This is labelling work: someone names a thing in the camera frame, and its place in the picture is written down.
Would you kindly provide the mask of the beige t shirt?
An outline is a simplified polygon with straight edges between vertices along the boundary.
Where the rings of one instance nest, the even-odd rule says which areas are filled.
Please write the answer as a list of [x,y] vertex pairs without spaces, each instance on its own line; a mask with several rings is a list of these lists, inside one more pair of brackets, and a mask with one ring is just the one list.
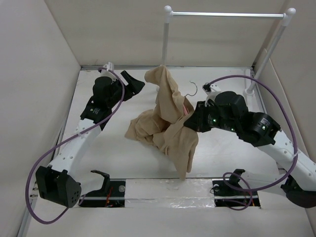
[[156,106],[131,120],[125,137],[159,149],[173,162],[179,178],[185,180],[192,170],[198,145],[197,132],[184,126],[184,122],[194,113],[194,108],[181,95],[166,66],[147,71],[144,79],[159,87]]

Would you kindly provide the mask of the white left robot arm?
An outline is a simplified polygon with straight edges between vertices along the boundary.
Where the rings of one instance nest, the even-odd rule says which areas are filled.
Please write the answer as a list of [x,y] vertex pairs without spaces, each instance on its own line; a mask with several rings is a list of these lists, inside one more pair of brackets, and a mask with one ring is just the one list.
[[85,194],[95,191],[104,196],[110,191],[109,174],[92,170],[92,176],[78,177],[76,170],[93,140],[114,114],[113,107],[131,99],[145,86],[126,71],[121,75],[125,82],[110,71],[102,72],[95,80],[93,94],[80,116],[75,138],[65,143],[47,167],[37,169],[36,182],[42,199],[71,208]]

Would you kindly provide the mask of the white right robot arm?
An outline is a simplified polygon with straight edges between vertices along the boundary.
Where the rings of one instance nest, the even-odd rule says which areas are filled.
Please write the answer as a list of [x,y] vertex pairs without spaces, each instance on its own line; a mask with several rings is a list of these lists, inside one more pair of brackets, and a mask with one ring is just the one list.
[[206,101],[197,103],[184,126],[196,132],[208,132],[213,128],[233,132],[240,140],[268,154],[286,171],[297,157],[297,163],[286,180],[267,188],[267,191],[286,196],[299,207],[315,207],[315,163],[301,151],[294,151],[294,142],[287,138],[271,116],[250,112],[243,96],[233,91],[208,96]]

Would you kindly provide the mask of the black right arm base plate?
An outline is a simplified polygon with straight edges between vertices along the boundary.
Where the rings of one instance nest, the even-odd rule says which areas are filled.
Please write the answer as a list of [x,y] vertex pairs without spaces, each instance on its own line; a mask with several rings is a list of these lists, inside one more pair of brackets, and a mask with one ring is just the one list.
[[224,183],[224,180],[213,179],[210,193],[214,195],[216,207],[228,207],[230,209],[241,210],[247,205],[250,207],[260,207],[260,201],[257,192],[253,193],[252,200],[247,192],[240,192],[231,189]]

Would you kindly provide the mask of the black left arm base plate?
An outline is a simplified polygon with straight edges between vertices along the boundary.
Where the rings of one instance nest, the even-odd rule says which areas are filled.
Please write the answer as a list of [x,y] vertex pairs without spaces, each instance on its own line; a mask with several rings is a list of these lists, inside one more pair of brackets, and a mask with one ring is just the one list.
[[79,202],[80,207],[125,207],[125,179],[111,179],[109,174],[99,170],[92,170],[91,173],[102,176],[103,183],[99,189],[93,189],[84,194]]

